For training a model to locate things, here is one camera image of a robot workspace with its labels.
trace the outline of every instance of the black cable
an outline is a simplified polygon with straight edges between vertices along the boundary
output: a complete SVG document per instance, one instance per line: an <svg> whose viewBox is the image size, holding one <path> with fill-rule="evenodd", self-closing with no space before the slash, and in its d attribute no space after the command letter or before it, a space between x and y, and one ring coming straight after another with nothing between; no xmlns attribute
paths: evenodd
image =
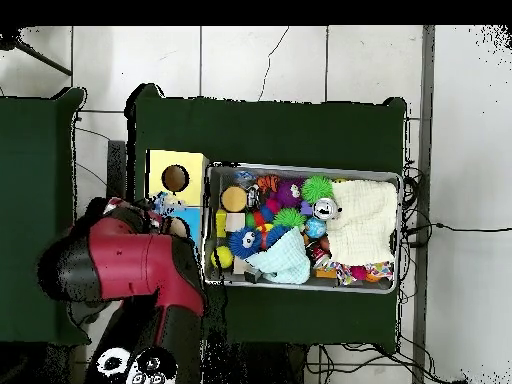
<svg viewBox="0 0 512 384"><path fill-rule="evenodd" d="M277 50L277 48L279 47L279 44L281 44L281 41L283 41L283 38L284 38L284 36L286 35L286 33L288 32L289 29L290 29L290 26L288 25L288 27L286 28L285 32L281 36L281 39L279 40L277 45L274 47L274 50L272 50L270 52L270 54L268 55L267 72L265 72L265 77L263 78L263 86L261 87L261 93L260 93L260 97L258 97L258 102L261 100L261 96L263 96L263 91L265 91L265 84L267 82L267 75L268 75L268 71L270 71L270 56L272 56L272 54Z"/></svg>

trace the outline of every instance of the purple plush toy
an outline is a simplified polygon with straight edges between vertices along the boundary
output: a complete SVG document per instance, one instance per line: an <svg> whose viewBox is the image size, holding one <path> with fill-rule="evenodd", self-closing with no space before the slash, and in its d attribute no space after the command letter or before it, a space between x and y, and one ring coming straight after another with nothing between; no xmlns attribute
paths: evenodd
<svg viewBox="0 0 512 384"><path fill-rule="evenodd" d="M302 184L304 184L304 180L298 178L279 181L275 197L283 208L296 208L300 205Z"/></svg>

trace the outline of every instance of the metal pole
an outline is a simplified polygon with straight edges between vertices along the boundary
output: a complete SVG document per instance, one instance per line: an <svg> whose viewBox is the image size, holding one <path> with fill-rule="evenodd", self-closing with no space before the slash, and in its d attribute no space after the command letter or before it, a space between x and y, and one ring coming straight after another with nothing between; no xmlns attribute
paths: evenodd
<svg viewBox="0 0 512 384"><path fill-rule="evenodd" d="M36 52L28 44L25 44L19 40L16 40L14 45L21 51L24 51L25 53L27 53L29 56L32 56L33 58L35 58L43 63L46 63L48 66L51 66L52 68L56 69L57 71L60 71L69 77L71 75L73 75L73 72L71 72L69 69L64 68L64 66L61 66L58 63L54 62L53 60L48 59L46 56L43 56L41 53Z"/></svg>

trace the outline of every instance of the plush toy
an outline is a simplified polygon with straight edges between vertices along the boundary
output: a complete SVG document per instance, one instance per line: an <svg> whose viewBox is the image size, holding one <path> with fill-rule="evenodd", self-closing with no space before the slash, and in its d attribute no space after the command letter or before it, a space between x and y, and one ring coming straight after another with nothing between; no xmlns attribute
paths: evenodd
<svg viewBox="0 0 512 384"><path fill-rule="evenodd" d="M258 177L256 184L258 184L260 190L265 194L268 189L276 192L278 181L279 177L277 175L266 175L265 177Z"/></svg>
<svg viewBox="0 0 512 384"><path fill-rule="evenodd" d="M281 180L279 182L275 198L283 208L296 208L300 205L302 200L300 190L303 183L304 180L299 178Z"/></svg>
<svg viewBox="0 0 512 384"><path fill-rule="evenodd" d="M219 246L217 247L210 256L210 259L212 261L212 264L215 268L218 268L217 266L217 259L215 258L215 252L217 252L217 256L219 257L220 266L222 268L229 268L231 264L233 263L233 254L227 248L226 246Z"/></svg>
<svg viewBox="0 0 512 384"><path fill-rule="evenodd" d="M263 224L272 222L274 213L266 205L263 205L259 211L245 214L245 225L248 227L260 227Z"/></svg>
<svg viewBox="0 0 512 384"><path fill-rule="evenodd" d="M268 249L270 246L272 246L277 240L279 240L282 236L285 235L285 233L290 228L284 227L282 225L274 225L272 229L267 234L267 240L266 240L266 249Z"/></svg>
<svg viewBox="0 0 512 384"><path fill-rule="evenodd" d="M261 239L261 231L246 226L231 233L229 248L235 256L240 259L247 259L260 249Z"/></svg>

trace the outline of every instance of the white towel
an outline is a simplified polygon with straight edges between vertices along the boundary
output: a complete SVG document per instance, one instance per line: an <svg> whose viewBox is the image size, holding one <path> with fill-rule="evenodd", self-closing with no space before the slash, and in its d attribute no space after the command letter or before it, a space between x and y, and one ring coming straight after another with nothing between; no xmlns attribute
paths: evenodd
<svg viewBox="0 0 512 384"><path fill-rule="evenodd" d="M342 208L327 221L332 260L344 265L394 262L389 238L396 223L397 192L391 183L333 183L334 200Z"/></svg>

